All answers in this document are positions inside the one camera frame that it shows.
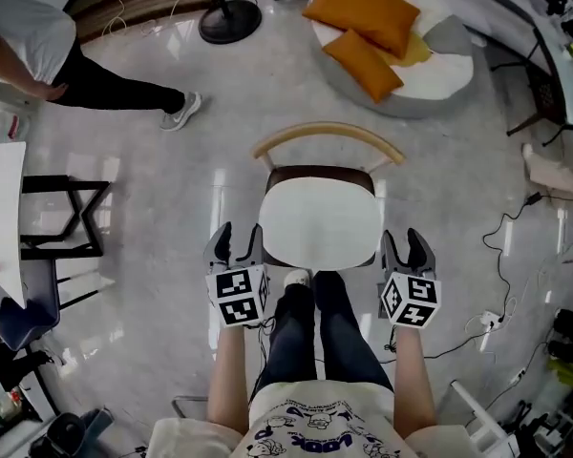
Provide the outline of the person's dark jeans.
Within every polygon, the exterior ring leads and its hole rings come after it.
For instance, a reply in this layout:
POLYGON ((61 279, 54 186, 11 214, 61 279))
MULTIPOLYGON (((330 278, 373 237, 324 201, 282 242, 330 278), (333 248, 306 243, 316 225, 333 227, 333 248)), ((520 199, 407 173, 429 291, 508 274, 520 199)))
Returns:
POLYGON ((375 384, 391 390, 388 375, 360 332, 343 278, 335 271, 318 271, 311 275, 310 287, 291 285, 278 300, 269 355, 253 392, 273 384, 317 378, 316 311, 320 312, 326 378, 375 384))

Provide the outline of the person's right forearm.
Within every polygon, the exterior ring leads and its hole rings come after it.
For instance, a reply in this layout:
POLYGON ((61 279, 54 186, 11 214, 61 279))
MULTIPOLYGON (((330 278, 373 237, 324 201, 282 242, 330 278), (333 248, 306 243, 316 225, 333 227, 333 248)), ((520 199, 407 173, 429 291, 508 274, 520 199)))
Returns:
POLYGON ((393 426, 403 438, 436 425, 435 403, 429 381, 420 333, 396 328, 396 363, 393 426))

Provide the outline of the white seat wooden chair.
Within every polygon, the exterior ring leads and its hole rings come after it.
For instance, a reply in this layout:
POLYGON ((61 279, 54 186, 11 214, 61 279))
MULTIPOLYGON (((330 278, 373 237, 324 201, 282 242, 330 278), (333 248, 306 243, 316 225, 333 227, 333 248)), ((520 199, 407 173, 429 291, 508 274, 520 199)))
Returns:
MULTIPOLYGON (((357 184, 373 193, 375 197, 376 194, 371 172, 387 163, 400 165, 405 160, 405 156, 383 137, 359 126, 334 121, 308 122, 284 128, 255 145, 252 156, 255 159, 262 160, 269 171, 265 194, 271 187, 288 179, 297 177, 325 177, 357 184), (273 163, 270 157, 270 151, 272 149, 290 140, 314 135, 349 137, 372 146, 381 153, 383 158, 369 169, 354 169, 328 165, 278 166, 273 163)), ((273 259, 265 249, 264 263, 279 267, 300 268, 289 266, 273 259)))

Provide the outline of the white metal frame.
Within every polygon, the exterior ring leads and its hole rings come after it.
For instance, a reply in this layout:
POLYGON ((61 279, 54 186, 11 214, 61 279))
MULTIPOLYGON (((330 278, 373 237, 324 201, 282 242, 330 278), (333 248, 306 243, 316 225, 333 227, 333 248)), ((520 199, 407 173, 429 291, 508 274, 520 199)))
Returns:
POLYGON ((519 458, 520 447, 515 434, 508 434, 458 380, 452 381, 451 387, 471 408, 474 420, 479 423, 469 437, 483 458, 519 458))

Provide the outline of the dark blue chair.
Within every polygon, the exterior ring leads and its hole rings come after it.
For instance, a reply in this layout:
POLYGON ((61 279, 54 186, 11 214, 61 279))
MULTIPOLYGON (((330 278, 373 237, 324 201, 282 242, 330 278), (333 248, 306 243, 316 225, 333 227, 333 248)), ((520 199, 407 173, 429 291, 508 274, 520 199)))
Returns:
POLYGON ((60 279, 55 260, 24 260, 24 306, 20 306, 0 283, 0 339, 14 352, 41 338, 56 327, 61 310, 98 294, 93 290, 68 302, 59 298, 59 284, 71 277, 60 279))

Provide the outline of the black standing floor fan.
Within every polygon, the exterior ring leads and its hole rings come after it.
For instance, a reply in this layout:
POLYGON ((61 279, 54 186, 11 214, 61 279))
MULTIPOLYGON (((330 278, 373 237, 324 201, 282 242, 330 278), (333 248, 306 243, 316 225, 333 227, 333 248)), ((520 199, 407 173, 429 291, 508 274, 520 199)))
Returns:
POLYGON ((211 0, 199 21, 201 38, 210 44, 226 45, 241 41, 262 22, 260 8, 248 0, 211 0))

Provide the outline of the person's left forearm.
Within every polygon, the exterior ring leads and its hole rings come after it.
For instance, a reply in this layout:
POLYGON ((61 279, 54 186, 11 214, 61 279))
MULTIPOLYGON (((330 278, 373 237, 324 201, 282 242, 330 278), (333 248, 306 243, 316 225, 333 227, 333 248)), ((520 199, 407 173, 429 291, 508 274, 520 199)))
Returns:
POLYGON ((209 386, 207 420, 246 435, 249 404, 245 370, 244 328, 222 328, 209 386))

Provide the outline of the small orange pillow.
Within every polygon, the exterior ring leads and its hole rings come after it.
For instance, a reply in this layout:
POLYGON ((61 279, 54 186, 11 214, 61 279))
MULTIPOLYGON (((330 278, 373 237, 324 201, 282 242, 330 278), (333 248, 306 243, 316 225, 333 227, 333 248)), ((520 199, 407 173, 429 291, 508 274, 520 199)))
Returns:
POLYGON ((329 42, 323 51, 350 74, 374 103, 403 86, 403 81, 373 45, 354 30, 347 30, 329 42))

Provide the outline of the white table with black legs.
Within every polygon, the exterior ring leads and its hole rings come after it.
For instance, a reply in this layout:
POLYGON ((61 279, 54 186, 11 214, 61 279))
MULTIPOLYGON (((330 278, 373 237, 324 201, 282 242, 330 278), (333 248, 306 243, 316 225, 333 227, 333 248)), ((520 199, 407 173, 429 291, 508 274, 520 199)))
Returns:
POLYGON ((108 192, 106 180, 69 175, 28 176, 23 173, 27 144, 0 143, 0 288, 19 306, 26 305, 21 263, 24 260, 99 258, 94 211, 108 192), (63 193, 72 214, 56 235, 22 235, 20 200, 24 195, 63 193))

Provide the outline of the person's cream printed shirt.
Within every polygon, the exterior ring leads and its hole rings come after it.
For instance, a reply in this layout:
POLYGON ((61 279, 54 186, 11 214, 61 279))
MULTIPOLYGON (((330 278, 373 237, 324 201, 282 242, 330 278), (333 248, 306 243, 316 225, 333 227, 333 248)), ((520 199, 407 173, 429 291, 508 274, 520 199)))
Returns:
POLYGON ((273 384, 255 396, 242 435, 194 419, 156 422, 146 458, 483 458, 462 426, 402 438, 393 395, 374 384, 273 384))

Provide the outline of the round grey white pouf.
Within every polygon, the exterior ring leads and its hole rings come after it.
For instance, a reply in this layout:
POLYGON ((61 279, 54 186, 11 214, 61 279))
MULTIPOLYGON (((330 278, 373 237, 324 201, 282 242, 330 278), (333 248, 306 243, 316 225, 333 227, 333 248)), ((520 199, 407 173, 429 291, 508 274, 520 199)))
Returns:
POLYGON ((410 32, 407 52, 398 58, 372 43, 376 52, 403 81, 379 103, 323 47, 344 32, 309 21, 314 35, 314 56, 331 87, 352 102, 382 115, 423 118, 436 114, 465 95, 474 76, 472 44, 464 25, 444 0, 406 0, 420 14, 410 32))

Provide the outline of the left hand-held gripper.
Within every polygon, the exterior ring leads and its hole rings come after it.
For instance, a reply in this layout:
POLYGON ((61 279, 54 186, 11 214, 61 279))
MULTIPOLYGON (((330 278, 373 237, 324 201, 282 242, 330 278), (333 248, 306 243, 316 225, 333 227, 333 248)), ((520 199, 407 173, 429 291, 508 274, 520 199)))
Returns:
POLYGON ((208 296, 223 327, 255 325, 264 320, 269 294, 263 264, 263 228, 260 224, 253 227, 247 252, 235 259, 235 267, 229 267, 231 235, 232 224, 228 221, 217 229, 203 251, 208 296))

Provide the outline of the large orange pillow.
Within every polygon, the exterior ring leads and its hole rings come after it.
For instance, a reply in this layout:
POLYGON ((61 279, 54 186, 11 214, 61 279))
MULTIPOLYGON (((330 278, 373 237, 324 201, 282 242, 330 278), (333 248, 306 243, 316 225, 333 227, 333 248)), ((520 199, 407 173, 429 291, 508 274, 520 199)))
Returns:
POLYGON ((311 0, 303 15, 342 31, 353 30, 398 58, 405 56, 419 8, 406 0, 311 0))

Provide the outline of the white seat cushion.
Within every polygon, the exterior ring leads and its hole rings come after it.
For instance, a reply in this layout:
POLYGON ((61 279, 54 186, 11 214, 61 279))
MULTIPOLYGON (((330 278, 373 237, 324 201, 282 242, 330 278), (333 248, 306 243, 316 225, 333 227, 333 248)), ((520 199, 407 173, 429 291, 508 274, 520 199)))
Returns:
POLYGON ((374 257, 383 230, 373 193, 325 177, 297 177, 271 187, 259 224, 264 249, 273 259, 317 271, 365 265, 374 257))

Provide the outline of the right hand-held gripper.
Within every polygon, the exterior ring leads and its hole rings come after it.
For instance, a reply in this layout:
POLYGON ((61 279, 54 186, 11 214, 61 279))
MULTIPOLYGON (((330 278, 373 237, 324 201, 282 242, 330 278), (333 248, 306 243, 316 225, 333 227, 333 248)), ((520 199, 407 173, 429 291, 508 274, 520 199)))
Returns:
POLYGON ((392 325, 425 328, 441 307, 441 282, 435 275, 435 254, 415 229, 407 231, 408 266, 398 257, 393 235, 385 230, 380 240, 384 283, 378 285, 378 318, 392 325))

